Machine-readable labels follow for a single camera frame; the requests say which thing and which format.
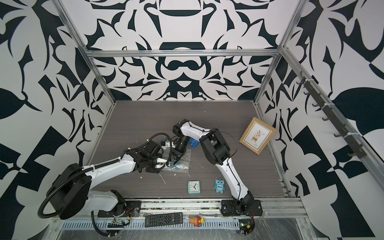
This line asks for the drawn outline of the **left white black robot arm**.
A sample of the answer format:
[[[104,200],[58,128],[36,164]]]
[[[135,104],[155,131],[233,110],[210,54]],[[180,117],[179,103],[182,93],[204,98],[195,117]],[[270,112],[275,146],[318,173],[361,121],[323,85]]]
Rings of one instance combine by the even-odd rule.
[[[169,165],[172,154],[162,159],[162,146],[149,140],[144,145],[125,150],[121,156],[96,165],[80,167],[72,164],[59,175],[48,190],[39,209],[38,217],[48,219],[59,216],[69,219],[86,211],[109,212],[120,217],[128,210],[124,197],[116,190],[94,191],[94,187],[117,176],[148,168],[158,173]]]

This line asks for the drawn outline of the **clear bubble wrap sheet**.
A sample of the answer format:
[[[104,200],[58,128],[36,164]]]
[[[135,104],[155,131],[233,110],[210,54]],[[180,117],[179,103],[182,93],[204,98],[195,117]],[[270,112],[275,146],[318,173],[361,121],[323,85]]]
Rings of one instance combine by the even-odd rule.
[[[162,171],[188,174],[190,172],[191,159],[192,150],[187,149],[180,160],[176,161],[177,159],[172,157],[172,165],[170,167],[165,167],[164,169],[162,169]]]

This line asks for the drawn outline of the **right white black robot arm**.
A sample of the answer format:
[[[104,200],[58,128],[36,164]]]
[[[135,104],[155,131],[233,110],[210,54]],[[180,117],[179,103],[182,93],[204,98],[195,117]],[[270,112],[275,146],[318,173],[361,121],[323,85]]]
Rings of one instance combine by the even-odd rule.
[[[205,129],[184,119],[173,126],[173,133],[178,136],[175,150],[183,153],[190,139],[199,141],[206,159],[216,166],[222,173],[224,180],[229,186],[234,198],[234,214],[245,214],[251,209],[254,197],[251,191],[245,186],[237,173],[230,146],[217,128]]]

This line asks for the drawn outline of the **blue tape dispenser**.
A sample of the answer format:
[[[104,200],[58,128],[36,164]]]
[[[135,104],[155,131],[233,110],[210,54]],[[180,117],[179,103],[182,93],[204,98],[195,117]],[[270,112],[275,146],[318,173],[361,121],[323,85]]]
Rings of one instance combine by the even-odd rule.
[[[192,148],[196,148],[198,145],[199,145],[199,141],[198,140],[195,140],[193,138],[190,139],[189,141],[189,146],[192,147]]]

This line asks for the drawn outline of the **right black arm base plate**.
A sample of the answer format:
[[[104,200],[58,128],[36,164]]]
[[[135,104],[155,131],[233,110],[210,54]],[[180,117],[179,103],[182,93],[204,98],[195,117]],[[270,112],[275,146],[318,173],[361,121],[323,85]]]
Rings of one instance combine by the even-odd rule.
[[[223,216],[262,216],[263,208],[259,200],[251,200],[251,204],[245,209],[235,200],[222,200],[220,212]]]

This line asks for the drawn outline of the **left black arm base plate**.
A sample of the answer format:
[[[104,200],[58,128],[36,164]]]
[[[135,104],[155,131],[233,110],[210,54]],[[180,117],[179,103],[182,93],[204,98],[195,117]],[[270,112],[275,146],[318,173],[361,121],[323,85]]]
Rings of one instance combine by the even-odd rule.
[[[123,218],[123,217],[136,217],[141,211],[141,201],[125,201],[118,202],[115,207],[110,211],[99,211],[98,218]]]

